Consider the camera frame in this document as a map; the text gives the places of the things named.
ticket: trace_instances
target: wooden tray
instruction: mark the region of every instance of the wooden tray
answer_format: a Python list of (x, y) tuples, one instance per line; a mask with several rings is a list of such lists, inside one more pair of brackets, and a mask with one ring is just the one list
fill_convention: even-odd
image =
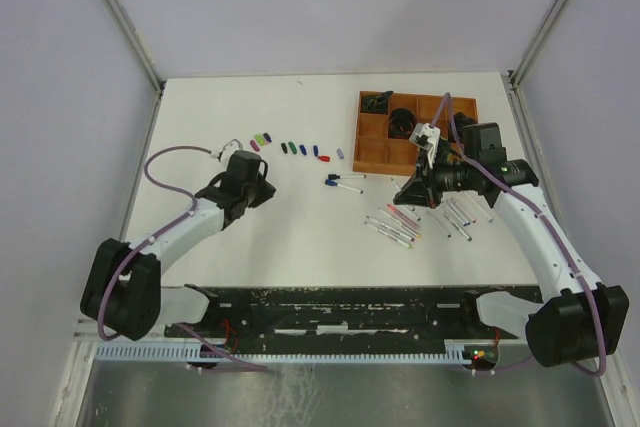
[[(389, 138), (389, 115), (395, 109), (409, 109), (418, 122), (431, 122), (442, 97), (437, 95), (396, 94), (389, 100), (389, 111), (384, 114), (363, 114), (362, 97), (380, 92), (360, 92), (358, 99), (358, 123), (353, 149), (354, 172), (411, 176), (415, 171), (418, 147), (408, 140)], [(453, 110), (478, 120), (476, 99), (453, 98)], [(436, 124), (446, 138), (449, 132), (447, 112), (443, 112)]]

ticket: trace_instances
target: marker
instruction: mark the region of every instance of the marker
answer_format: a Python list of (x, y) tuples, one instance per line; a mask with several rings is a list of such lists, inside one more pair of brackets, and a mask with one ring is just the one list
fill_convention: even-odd
[(447, 219), (449, 221), (449, 223), (455, 227), (455, 229), (460, 233), (461, 236), (463, 236), (469, 242), (471, 242), (473, 240), (471, 238), (471, 236), (469, 234), (467, 234), (467, 231), (464, 230), (464, 228), (462, 226), (458, 225), (458, 223), (455, 220), (453, 220), (451, 217), (449, 217), (449, 215), (445, 212), (444, 209), (442, 210), (442, 215), (444, 215), (444, 218)]
[(458, 202), (456, 199), (451, 199), (451, 202), (453, 202), (455, 206), (458, 207), (458, 210), (460, 210), (460, 213), (462, 213), (462, 216), (465, 219), (467, 219), (472, 224), (476, 223), (476, 219), (473, 216), (469, 215), (469, 213), (462, 207), (462, 202)]
[(365, 174), (329, 174), (327, 176), (329, 180), (338, 180), (338, 179), (366, 179), (367, 176)]
[(418, 214), (414, 214), (413, 212), (411, 212), (411, 210), (409, 210), (409, 207), (407, 207), (406, 205), (399, 205), (398, 207), (400, 207), (402, 210), (405, 211), (405, 213), (412, 218), (413, 220), (420, 222), (420, 216)]
[(389, 224), (385, 224), (384, 222), (379, 221), (378, 219), (374, 219), (373, 217), (369, 217), (368, 215), (365, 216), (370, 222), (373, 222), (375, 224), (378, 224), (381, 227), (384, 227), (385, 229), (387, 229), (390, 232), (393, 232), (394, 234), (402, 237), (405, 240), (408, 240), (409, 242), (415, 242), (415, 237), (411, 237), (410, 235), (405, 234), (404, 232), (400, 232), (398, 229), (391, 227)]
[(431, 212), (427, 211), (427, 216), (429, 216), (429, 218), (435, 220), (436, 225), (440, 228), (440, 230), (442, 230), (442, 232), (444, 232), (444, 234), (447, 236), (447, 238), (451, 238), (451, 232), (449, 232), (449, 229), (447, 229), (447, 227), (442, 223), (442, 221), (438, 218), (437, 215), (432, 214)]
[(470, 224), (469, 222), (467, 222), (466, 220), (464, 220), (464, 219), (462, 218), (462, 215), (460, 215), (460, 214), (458, 213), (458, 210), (457, 210), (457, 209), (455, 209), (455, 208), (451, 205), (451, 203), (450, 203), (450, 202), (445, 201), (445, 202), (444, 202), (444, 205), (445, 205), (445, 207), (448, 209), (448, 212), (451, 214), (451, 216), (452, 216), (454, 219), (456, 219), (458, 222), (460, 222), (460, 224), (461, 224), (461, 225), (463, 225), (463, 226), (465, 226), (465, 227), (466, 227), (467, 225), (469, 225), (469, 224)]
[(455, 200), (453, 199), (449, 199), (448, 200), (448, 204), (449, 207), (451, 209), (453, 209), (455, 211), (456, 214), (458, 214), (458, 217), (460, 217), (462, 219), (462, 223), (467, 226), (467, 225), (471, 225), (471, 219), (464, 214), (464, 212), (462, 211), (462, 209), (460, 208), (460, 206), (456, 203)]
[(400, 192), (400, 191), (402, 190), (402, 187), (400, 187), (400, 184), (398, 184), (398, 183), (396, 182), (396, 179), (394, 179), (393, 177), (391, 177), (391, 183), (395, 186), (395, 188), (396, 188), (396, 190), (397, 190), (398, 192)]
[(406, 247), (407, 249), (411, 249), (412, 246), (411, 244), (408, 244), (407, 242), (405, 242), (404, 240), (400, 240), (396, 237), (394, 237), (393, 235), (391, 235), (389, 232), (385, 232), (384, 230), (380, 230), (379, 228), (377, 228), (375, 225), (373, 224), (369, 224), (367, 222), (364, 223), (364, 225), (367, 225), (369, 227), (371, 227), (372, 229), (374, 229), (376, 232), (378, 232), (379, 234), (384, 235), (387, 239), (391, 239), (394, 242), (397, 242), (398, 244), (402, 245), (403, 247)]
[[(402, 190), (402, 187), (400, 187), (400, 185), (396, 182), (396, 179), (394, 179), (393, 177), (391, 177), (391, 183), (393, 183), (393, 185), (395, 186), (398, 192)], [(405, 209), (409, 209), (411, 212), (416, 211), (416, 208), (413, 205), (405, 206)]]
[(394, 214), (396, 214), (398, 217), (400, 217), (400, 220), (402, 220), (405, 224), (407, 224), (409, 227), (411, 227), (413, 230), (420, 230), (420, 226), (418, 224), (416, 224), (413, 220), (411, 220), (409, 217), (407, 217), (406, 215), (404, 215), (400, 209), (396, 208), (394, 205), (391, 204), (387, 204), (387, 207), (389, 207), (389, 210), (391, 212), (393, 212)]
[(391, 215), (389, 212), (387, 212), (386, 210), (384, 210), (382, 207), (378, 207), (378, 210), (380, 212), (382, 212), (384, 215), (386, 215), (387, 217), (389, 217), (391, 220), (393, 220), (396, 224), (398, 224), (400, 227), (402, 227), (404, 230), (406, 230), (407, 232), (409, 232), (411, 235), (413, 235), (416, 239), (419, 239), (420, 237), (422, 237), (418, 232), (416, 232), (415, 230), (413, 230), (411, 227), (406, 226), (405, 224), (402, 223), (402, 221), (400, 219), (396, 219), (393, 215)]
[(475, 205), (476, 209), (479, 210), (484, 217), (486, 217), (486, 219), (487, 219), (487, 221), (489, 223), (493, 222), (493, 217), (491, 217), (491, 215), (489, 215), (487, 213), (487, 211), (484, 210), (484, 208), (478, 203), (478, 201), (476, 199), (474, 199), (473, 197), (471, 197), (471, 195), (469, 195), (469, 192), (465, 192), (464, 195), (467, 196), (467, 199), (469, 199), (471, 202), (473, 202), (473, 204)]
[(355, 187), (350, 187), (348, 185), (344, 185), (344, 184), (339, 184), (334, 180), (325, 180), (324, 181), (324, 185), (328, 185), (329, 187), (340, 187), (342, 189), (346, 189), (346, 190), (351, 190), (352, 192), (358, 192), (359, 194), (362, 194), (363, 191), (360, 189), (356, 189)]

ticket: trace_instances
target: robotic arm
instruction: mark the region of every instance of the robotic arm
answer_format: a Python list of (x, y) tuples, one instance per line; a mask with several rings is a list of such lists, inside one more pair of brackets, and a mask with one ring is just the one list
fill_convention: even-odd
[[(524, 160), (507, 160), (497, 124), (467, 126), (462, 135), (468, 158), (480, 163), (516, 195), (533, 201), (539, 211), (503, 192), (468, 163), (449, 162), (446, 156), (437, 155), (439, 147), (444, 147), (443, 150), (449, 147), (448, 142), (440, 139), (439, 129), (426, 124), (418, 124), (411, 136), (411, 141), (422, 150), (415, 174), (395, 196), (394, 203), (436, 208), (443, 192), (475, 191), (485, 197), (511, 229), (533, 269), (544, 304), (502, 291), (480, 296), (470, 293), (469, 307), (476, 315), (475, 320), (526, 338), (532, 354), (545, 367), (597, 357), (598, 343), (586, 285), (595, 298), (606, 353), (615, 352), (629, 308), (629, 299), (622, 288), (606, 287), (579, 258), (549, 211), (531, 167)], [(545, 222), (558, 238), (552, 236)], [(567, 255), (579, 266), (578, 273), (570, 268)]]
[(242, 217), (247, 208), (269, 200), (276, 189), (267, 182), (268, 166), (251, 152), (231, 155), (226, 172), (214, 177), (196, 194), (197, 204), (190, 217), (154, 239), (152, 233), (129, 242), (108, 239), (96, 252), (80, 304), (83, 314), (98, 320), (100, 304), (114, 272), (132, 251), (131, 246), (149, 239), (128, 264), (112, 291), (104, 324), (131, 340), (144, 337), (156, 325), (200, 322), (216, 299), (192, 286), (161, 287), (162, 275), (196, 244), (226, 229)]

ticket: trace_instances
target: purple cable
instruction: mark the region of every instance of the purple cable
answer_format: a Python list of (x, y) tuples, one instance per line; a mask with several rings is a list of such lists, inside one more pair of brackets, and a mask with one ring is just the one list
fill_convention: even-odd
[[(187, 197), (189, 197), (189, 199), (191, 199), (191, 207), (189, 208), (189, 210), (187, 210), (185, 213), (183, 213), (182, 215), (178, 216), (176, 219), (172, 220), (171, 222), (169, 222), (168, 224), (166, 224), (165, 226), (161, 227), (160, 229), (155, 231), (153, 234), (151, 234), (150, 237), (153, 237), (155, 239), (157, 239), (162, 234), (164, 234), (167, 231), (169, 231), (172, 228), (174, 228), (176, 225), (178, 225), (183, 220), (189, 218), (190, 217), (189, 212), (194, 211), (195, 208), (198, 206), (198, 200), (195, 198), (195, 196), (191, 192), (189, 192), (188, 190), (185, 190), (185, 189), (181, 189), (180, 187), (174, 187), (172, 185), (168, 185), (168, 184), (162, 183), (162, 182), (154, 179), (151, 176), (151, 174), (149, 173), (149, 166), (151, 165), (151, 162), (153, 162), (155, 159), (157, 159), (161, 155), (166, 154), (167, 152), (173, 152), (173, 151), (176, 151), (176, 150), (195, 150), (195, 151), (198, 151), (198, 152), (204, 152), (205, 154), (211, 154), (211, 151), (209, 149), (205, 149), (203, 147), (197, 147), (195, 145), (176, 145), (175, 147), (169, 147), (169, 148), (162, 149), (162, 150), (156, 152), (151, 157), (149, 157), (149, 159), (145, 162), (143, 171), (144, 171), (145, 177), (149, 180), (149, 182), (151, 182), (153, 185), (158, 186), (158, 187), (160, 187), (162, 189), (170, 190), (171, 192), (177, 192), (179, 194), (186, 195)], [(102, 302), (100, 302), (100, 309), (98, 310), (98, 335), (100, 336), (100, 338), (102, 340), (109, 341), (109, 340), (116, 339), (116, 338), (118, 338), (120, 336), (120, 334), (108, 335), (104, 331), (104, 316), (105, 316), (105, 313), (106, 313), (106, 310), (107, 310), (107, 304), (109, 303), (109, 298), (111, 297), (111, 294), (113, 293), (113, 289), (115, 288), (116, 283), (118, 282), (118, 278), (120, 277), (120, 275), (122, 274), (124, 269), (127, 267), (127, 265), (129, 265), (129, 262), (131, 262), (131, 260), (136, 255), (138, 255), (140, 253), (140, 251), (142, 249), (144, 249), (145, 247), (147, 247), (149, 245), (150, 245), (149, 238), (146, 238), (144, 241), (142, 241), (142, 243), (140, 245), (138, 245), (137, 247), (132, 249), (131, 252), (129, 252), (129, 254), (124, 258), (124, 260), (122, 262), (120, 262), (120, 265), (118, 265), (118, 267), (116, 268), (115, 272), (113, 273), (113, 276), (111, 277), (111, 280), (109, 281), (109, 284), (107, 285), (107, 288), (104, 291), (104, 294), (102, 296)], [(209, 350), (211, 350), (215, 354), (220, 355), (221, 357), (224, 357), (225, 359), (228, 359), (231, 362), (234, 362), (234, 363), (242, 366), (242, 369), (233, 369), (233, 370), (227, 369), (229, 372), (231, 372), (231, 371), (233, 371), (233, 372), (261, 372), (263, 370), (266, 370), (266, 367), (263, 367), (261, 365), (251, 364), (249, 362), (244, 362), (244, 361), (242, 361), (240, 359), (236, 359), (232, 355), (227, 354), (225, 351), (223, 351), (221, 349), (218, 349), (217, 347), (211, 345), (203, 337), (201, 337), (196, 331), (191, 329), (186, 324), (175, 324), (175, 325), (180, 327), (185, 332), (189, 333), (191, 336), (193, 336), (196, 339), (198, 339), (200, 342), (202, 342), (203, 345), (205, 345)]]
[(240, 360), (233, 355), (227, 354), (224, 350), (217, 348), (215, 345), (207, 342), (207, 340), (198, 334), (195, 330), (189, 327), (187, 324), (173, 324), (175, 327), (180, 327), (191, 337), (198, 339), (202, 345), (204, 345), (207, 349), (213, 352), (220, 357), (223, 357), (234, 364), (238, 365), (240, 368), (238, 369), (216, 369), (212, 372), (266, 372), (267, 368), (264, 365), (252, 364), (251, 362), (245, 362), (244, 360)]
[[(180, 215), (178, 218), (172, 220), (167, 225), (165, 225), (164, 227), (158, 229), (156, 232), (151, 234), (151, 237), (154, 237), (156, 239), (162, 234), (164, 234), (165, 232), (167, 232), (168, 230), (174, 228), (176, 225), (178, 225), (180, 222), (182, 222), (186, 218), (188, 218), (189, 211), (194, 210), (198, 205), (198, 201), (196, 200), (196, 198), (193, 196), (191, 192), (181, 189), (179, 187), (173, 187), (171, 185), (167, 185), (162, 182), (159, 182), (153, 177), (151, 177), (151, 174), (149, 174), (149, 165), (151, 164), (151, 162), (153, 162), (155, 159), (160, 157), (162, 154), (166, 154), (167, 152), (173, 152), (174, 150), (197, 150), (199, 152), (211, 154), (211, 151), (209, 149), (204, 149), (202, 147), (196, 147), (193, 145), (177, 145), (175, 147), (169, 147), (168, 149), (162, 149), (159, 152), (156, 152), (151, 157), (149, 157), (149, 159), (145, 162), (143, 170), (144, 170), (144, 175), (149, 180), (149, 182), (151, 182), (153, 185), (156, 185), (162, 189), (170, 190), (172, 192), (178, 192), (179, 194), (184, 194), (187, 197), (189, 197), (189, 199), (191, 199), (191, 208), (187, 212)], [(140, 253), (142, 249), (144, 249), (149, 245), (150, 245), (150, 242), (149, 242), (149, 239), (147, 238), (140, 245), (138, 245), (133, 250), (131, 250), (131, 252), (129, 252), (129, 254), (124, 258), (124, 260), (120, 262), (120, 265), (118, 265), (118, 268), (113, 273), (113, 276), (111, 277), (111, 280), (109, 281), (109, 284), (107, 285), (107, 288), (104, 291), (104, 295), (102, 296), (102, 302), (100, 302), (100, 309), (98, 310), (98, 335), (102, 340), (113, 340), (120, 336), (119, 334), (108, 335), (104, 331), (104, 316), (107, 311), (107, 304), (109, 303), (109, 298), (113, 293), (113, 289), (118, 283), (118, 278), (120, 277), (124, 269), (127, 267), (127, 265), (129, 265), (129, 262), (131, 262), (131, 260)]]
[(436, 110), (436, 115), (433, 116), (433, 119), (431, 119), (431, 123), (429, 124), (430, 127), (433, 127), (436, 125), (436, 122), (440, 118), (440, 114), (442, 114), (442, 110), (444, 109), (444, 106), (447, 104), (451, 104), (451, 94), (449, 92), (445, 92), (445, 94), (442, 96), (442, 99), (440, 100), (440, 105), (438, 106), (438, 110)]
[(596, 333), (596, 341), (598, 343), (598, 359), (599, 359), (598, 370), (593, 372), (577, 363), (575, 365), (579, 370), (581, 370), (586, 374), (589, 374), (595, 377), (601, 377), (604, 374), (605, 370), (607, 369), (607, 351), (604, 345), (604, 334), (602, 332), (602, 324), (600, 323), (600, 316), (598, 314), (598, 306), (596, 304), (596, 299), (593, 296), (593, 292), (591, 292), (591, 289), (589, 288), (589, 284), (587, 284), (587, 281), (584, 280), (584, 277), (580, 273), (580, 268), (576, 264), (575, 260), (573, 260), (573, 257), (571, 256), (569, 249), (563, 242), (556, 228), (553, 226), (551, 221), (546, 217), (546, 215), (543, 214), (542, 210), (540, 210), (540, 208), (534, 202), (532, 202), (531, 200), (529, 200), (527, 197), (520, 194), (519, 192), (516, 192), (508, 185), (500, 182), (500, 180), (494, 177), (491, 174), (491, 172), (489, 172), (487, 169), (484, 168), (482, 164), (480, 164), (479, 162), (473, 159), (470, 159), (464, 154), (464, 148), (462, 146), (462, 143), (460, 142), (460, 138), (458, 137), (458, 130), (456, 129), (456, 123), (454, 120), (454, 112), (453, 112), (453, 103), (451, 102), (451, 94), (449, 92), (444, 94), (444, 96), (442, 97), (442, 101), (440, 102), (440, 106), (438, 107), (438, 111), (436, 112), (436, 116), (434, 117), (434, 120), (431, 121), (430, 125), (433, 126), (433, 124), (438, 120), (438, 117), (440, 116), (440, 113), (442, 112), (443, 106), (445, 104), (448, 105), (449, 120), (451, 122), (451, 131), (453, 132), (453, 137), (456, 141), (456, 144), (458, 145), (458, 148), (460, 149), (460, 156), (462, 157), (462, 159), (465, 162), (467, 162), (469, 165), (478, 169), (480, 173), (482, 173), (482, 175), (484, 175), (487, 179), (489, 179), (498, 188), (500, 188), (501, 190), (503, 190), (504, 192), (510, 195), (513, 195), (516, 199), (518, 199), (520, 202), (522, 202), (523, 204), (528, 206), (531, 210), (533, 210), (536, 217), (539, 218), (542, 221), (542, 223), (545, 225), (545, 227), (549, 231), (549, 234), (551, 234), (551, 237), (553, 237), (554, 242), (562, 252), (562, 255), (567, 260), (567, 263), (569, 264), (569, 268), (571, 269), (578, 283), (582, 287), (582, 290), (584, 291), (585, 296), (587, 298), (587, 302), (589, 303), (589, 310), (591, 310), (591, 316), (593, 318), (593, 326)]

